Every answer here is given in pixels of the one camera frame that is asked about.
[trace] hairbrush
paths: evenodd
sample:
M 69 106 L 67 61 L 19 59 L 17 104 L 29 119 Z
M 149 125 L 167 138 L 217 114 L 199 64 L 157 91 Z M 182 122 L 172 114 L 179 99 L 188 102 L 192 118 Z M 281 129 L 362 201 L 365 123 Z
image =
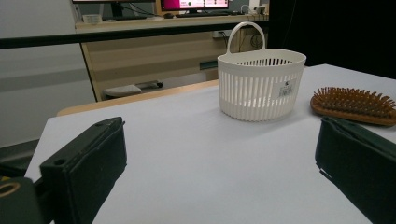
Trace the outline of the hairbrush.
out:
M 395 102 L 376 91 L 325 87 L 314 92 L 310 104 L 321 115 L 386 126 L 396 124 Z

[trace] basket handle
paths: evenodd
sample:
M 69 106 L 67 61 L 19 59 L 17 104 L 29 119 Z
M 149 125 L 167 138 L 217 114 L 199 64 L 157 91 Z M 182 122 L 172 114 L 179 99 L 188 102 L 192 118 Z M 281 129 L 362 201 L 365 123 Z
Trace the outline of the basket handle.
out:
M 260 35 L 262 36 L 262 48 L 260 50 L 265 50 L 265 44 L 264 44 L 265 43 L 265 36 L 264 36 L 264 33 L 262 32 L 262 28 L 258 24 L 254 23 L 254 22 L 243 21 L 243 22 L 240 22 L 239 24 L 237 24 L 233 28 L 233 30 L 231 31 L 230 38 L 228 39 L 226 54 L 231 54 L 230 46 L 231 46 L 231 42 L 233 40 L 233 36 L 236 34 L 236 32 L 238 32 L 239 29 L 241 29 L 242 27 L 247 26 L 247 25 L 251 25 L 251 26 L 253 26 L 254 28 L 256 28 L 259 31 Z

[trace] table surface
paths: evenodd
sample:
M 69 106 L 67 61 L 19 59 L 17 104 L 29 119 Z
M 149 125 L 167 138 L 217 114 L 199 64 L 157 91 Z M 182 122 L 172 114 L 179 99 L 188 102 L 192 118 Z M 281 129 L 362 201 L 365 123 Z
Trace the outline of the table surface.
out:
M 244 122 L 219 109 L 218 86 L 48 120 L 26 173 L 95 122 L 123 117 L 128 164 L 94 223 L 370 223 L 315 162 L 318 88 L 382 92 L 396 80 L 323 64 L 305 68 L 282 120 Z M 396 127 L 364 125 L 396 143 Z

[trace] hairbrush bristle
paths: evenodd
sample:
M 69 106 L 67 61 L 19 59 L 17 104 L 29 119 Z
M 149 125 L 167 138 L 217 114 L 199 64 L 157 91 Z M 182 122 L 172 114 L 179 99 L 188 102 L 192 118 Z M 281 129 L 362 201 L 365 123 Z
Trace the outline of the hairbrush bristle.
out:
M 311 107 L 319 114 L 382 125 L 396 124 L 395 106 L 382 93 L 348 88 L 321 88 L 311 99 Z

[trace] wall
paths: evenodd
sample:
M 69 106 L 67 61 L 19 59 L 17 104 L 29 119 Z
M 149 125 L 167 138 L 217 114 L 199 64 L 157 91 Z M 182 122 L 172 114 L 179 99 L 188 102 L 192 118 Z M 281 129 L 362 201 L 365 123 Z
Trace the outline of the wall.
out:
M 0 1 L 0 38 L 73 34 L 69 1 Z M 79 45 L 0 49 L 0 147 L 40 137 L 47 119 L 93 103 Z

